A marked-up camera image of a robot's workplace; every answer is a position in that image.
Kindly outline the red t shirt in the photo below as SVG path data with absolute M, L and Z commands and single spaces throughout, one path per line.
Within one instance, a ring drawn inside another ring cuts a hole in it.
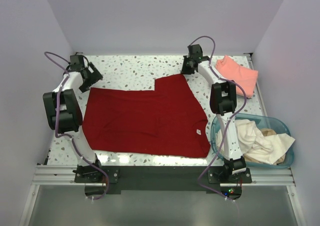
M 94 150 L 205 158 L 207 116 L 182 74 L 158 78 L 154 90 L 92 88 L 83 131 Z

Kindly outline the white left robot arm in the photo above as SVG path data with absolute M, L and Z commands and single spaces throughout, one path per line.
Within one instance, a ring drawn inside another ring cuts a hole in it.
M 77 157 L 76 176 L 85 182 L 100 183 L 105 178 L 104 171 L 85 137 L 76 93 L 89 91 L 103 76 L 86 56 L 78 52 L 69 60 L 53 52 L 46 51 L 44 55 L 64 72 L 57 88 L 42 97 L 48 125 L 56 138 L 63 137 L 69 141 Z

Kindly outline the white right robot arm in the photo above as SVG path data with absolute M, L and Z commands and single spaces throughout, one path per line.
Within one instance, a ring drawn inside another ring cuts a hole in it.
M 236 83 L 223 77 L 211 67 L 211 58 L 203 55 L 199 44 L 189 45 L 188 55 L 183 57 L 181 73 L 191 75 L 199 73 L 211 86 L 209 106 L 220 123 L 223 149 L 222 178 L 233 183 L 245 172 L 246 162 L 240 148 L 235 124 L 237 93 Z

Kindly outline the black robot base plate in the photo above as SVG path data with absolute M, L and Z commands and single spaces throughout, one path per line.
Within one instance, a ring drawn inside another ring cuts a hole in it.
M 222 166 L 77 166 L 74 182 L 86 196 L 117 195 L 123 191 L 205 191 L 238 197 L 250 184 L 250 170 L 226 175 Z

